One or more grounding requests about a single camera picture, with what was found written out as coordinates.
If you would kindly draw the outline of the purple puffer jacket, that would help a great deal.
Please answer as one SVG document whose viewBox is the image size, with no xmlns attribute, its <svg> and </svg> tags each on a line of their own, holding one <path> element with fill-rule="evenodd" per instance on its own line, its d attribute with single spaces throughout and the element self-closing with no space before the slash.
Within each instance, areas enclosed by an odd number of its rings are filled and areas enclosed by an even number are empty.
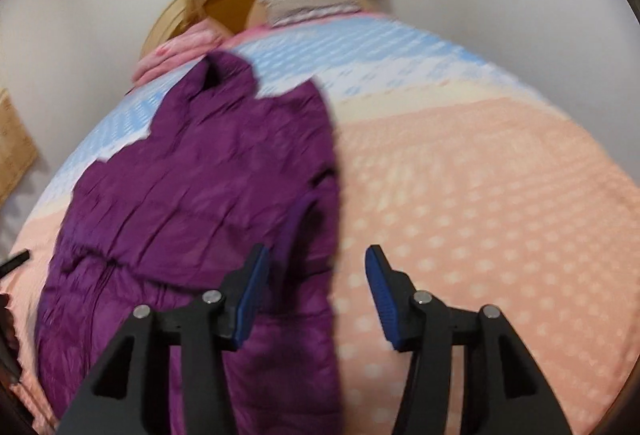
<svg viewBox="0 0 640 435">
<path fill-rule="evenodd" d="M 243 434 L 337 434 L 340 373 L 329 301 L 340 186 L 333 129 L 312 80 L 259 97 L 225 51 L 194 65 L 148 137 L 77 181 L 37 313 L 37 373 L 57 417 L 134 307 L 167 311 L 269 251 L 262 310 L 224 358 Z"/>
</svg>

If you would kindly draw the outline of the polka dot bed quilt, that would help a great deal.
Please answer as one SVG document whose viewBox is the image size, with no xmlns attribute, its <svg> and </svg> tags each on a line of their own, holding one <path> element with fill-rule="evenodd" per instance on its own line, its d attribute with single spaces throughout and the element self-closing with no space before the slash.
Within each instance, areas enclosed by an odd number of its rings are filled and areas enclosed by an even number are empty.
<svg viewBox="0 0 640 435">
<path fill-rule="evenodd" d="M 337 434 L 396 434 L 410 367 L 376 311 L 364 265 L 371 245 L 450 307 L 497 306 L 559 400 L 567 434 L 638 432 L 639 189 L 589 132 L 498 66 L 373 14 L 260 28 L 214 51 L 248 62 L 262 98 L 312 80 L 329 112 L 340 186 L 329 293 Z M 57 417 L 43 392 L 35 327 L 77 181 L 148 137 L 168 91 L 205 56 L 122 98 L 27 219 L 16 248 L 30 259 L 2 285 L 23 369 L 1 386 L 9 433 L 59 434 L 70 407 Z M 463 369 L 456 346 L 443 434 L 463 434 Z M 169 408 L 168 434 L 186 434 L 177 346 Z"/>
</svg>

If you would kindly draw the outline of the folded pink blanket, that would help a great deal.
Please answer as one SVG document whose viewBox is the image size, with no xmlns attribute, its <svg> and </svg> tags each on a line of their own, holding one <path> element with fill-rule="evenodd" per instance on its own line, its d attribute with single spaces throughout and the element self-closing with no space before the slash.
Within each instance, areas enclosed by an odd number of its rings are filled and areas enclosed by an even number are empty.
<svg viewBox="0 0 640 435">
<path fill-rule="evenodd" d="M 212 19 L 203 20 L 182 34 L 158 45 L 137 64 L 132 76 L 132 87 L 138 88 L 157 77 L 205 56 L 219 48 L 232 34 Z"/>
</svg>

